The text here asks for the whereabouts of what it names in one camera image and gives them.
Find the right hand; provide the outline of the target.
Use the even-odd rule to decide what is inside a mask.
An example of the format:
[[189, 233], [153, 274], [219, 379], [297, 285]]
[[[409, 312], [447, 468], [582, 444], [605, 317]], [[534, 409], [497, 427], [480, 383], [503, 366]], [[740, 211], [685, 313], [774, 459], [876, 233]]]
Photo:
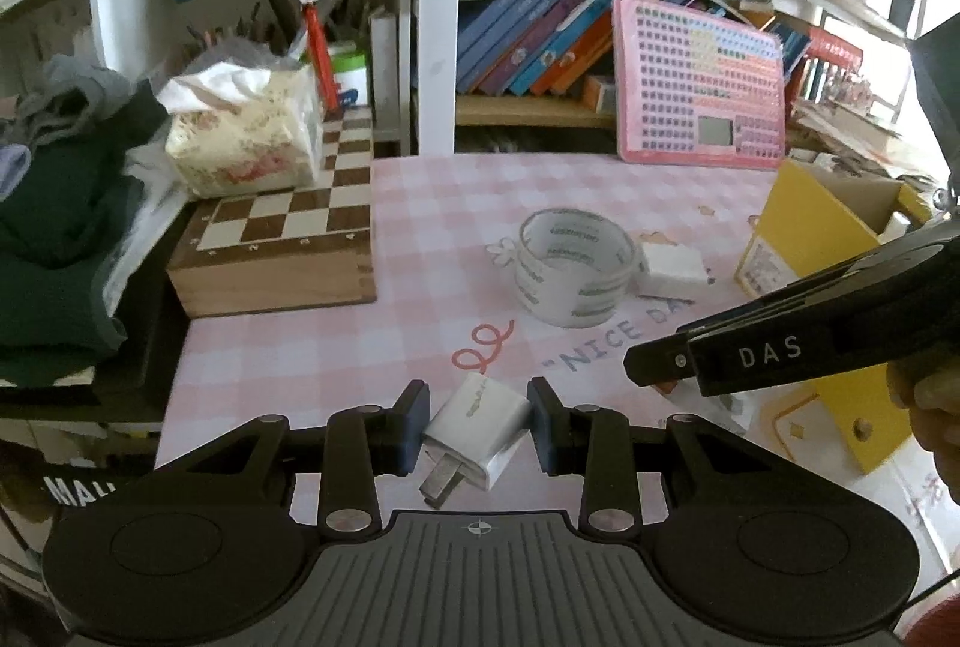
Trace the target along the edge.
[[910, 415], [911, 431], [934, 457], [953, 502], [960, 494], [960, 364], [957, 354], [930, 349], [887, 366], [890, 397]]

